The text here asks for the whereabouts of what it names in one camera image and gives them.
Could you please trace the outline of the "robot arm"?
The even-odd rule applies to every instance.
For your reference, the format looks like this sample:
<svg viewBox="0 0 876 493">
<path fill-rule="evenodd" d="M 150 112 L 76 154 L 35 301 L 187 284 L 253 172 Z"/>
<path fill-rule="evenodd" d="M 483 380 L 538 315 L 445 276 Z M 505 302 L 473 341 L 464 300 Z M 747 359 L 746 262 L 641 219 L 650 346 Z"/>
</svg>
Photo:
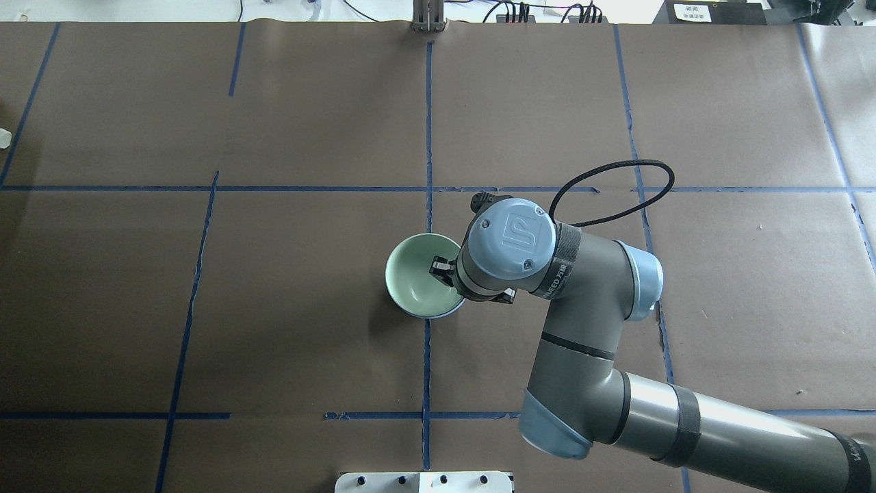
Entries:
<svg viewBox="0 0 876 493">
<path fill-rule="evenodd" d="M 550 302 L 519 415 L 541 452 L 584 459 L 618 446 L 770 492 L 873 492 L 874 436 L 845 435 L 733 405 L 615 366 L 623 325 L 647 318 L 663 270 L 647 251 L 585 233 L 528 199 L 479 192 L 434 277 L 472 302 Z"/>
</svg>

